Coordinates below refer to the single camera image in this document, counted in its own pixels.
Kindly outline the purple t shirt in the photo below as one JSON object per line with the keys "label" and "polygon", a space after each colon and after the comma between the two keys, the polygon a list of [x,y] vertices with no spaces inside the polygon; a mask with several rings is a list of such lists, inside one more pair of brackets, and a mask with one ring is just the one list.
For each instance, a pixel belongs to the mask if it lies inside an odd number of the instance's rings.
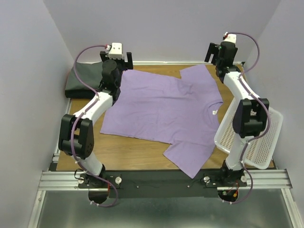
{"label": "purple t shirt", "polygon": [[194,178],[215,148],[223,103],[206,66],[183,69],[180,78],[128,70],[120,89],[100,132],[167,143],[164,156]]}

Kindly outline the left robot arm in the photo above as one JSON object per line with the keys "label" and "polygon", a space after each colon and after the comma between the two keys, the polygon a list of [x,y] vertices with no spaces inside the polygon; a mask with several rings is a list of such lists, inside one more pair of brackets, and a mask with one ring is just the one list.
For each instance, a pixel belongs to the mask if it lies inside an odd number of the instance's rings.
{"label": "left robot arm", "polygon": [[104,183],[105,166],[96,158],[94,148],[94,124],[100,116],[118,100],[122,74],[133,68],[132,54],[123,55],[122,47],[106,46],[102,51],[102,79],[98,89],[83,85],[95,95],[81,110],[73,115],[65,114],[61,119],[58,147],[74,158],[76,164],[87,173],[89,182],[96,188]]}

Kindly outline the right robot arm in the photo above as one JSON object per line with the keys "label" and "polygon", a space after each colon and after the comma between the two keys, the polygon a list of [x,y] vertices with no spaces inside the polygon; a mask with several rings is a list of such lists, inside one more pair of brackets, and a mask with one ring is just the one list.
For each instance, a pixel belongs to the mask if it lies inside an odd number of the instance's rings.
{"label": "right robot arm", "polygon": [[232,121],[235,139],[223,161],[216,180],[224,186],[239,181],[245,170],[244,156],[250,142],[263,137],[270,127],[269,101],[260,98],[248,86],[240,69],[233,64],[238,48],[234,41],[210,43],[206,62],[216,67],[216,75],[234,96],[237,109]]}

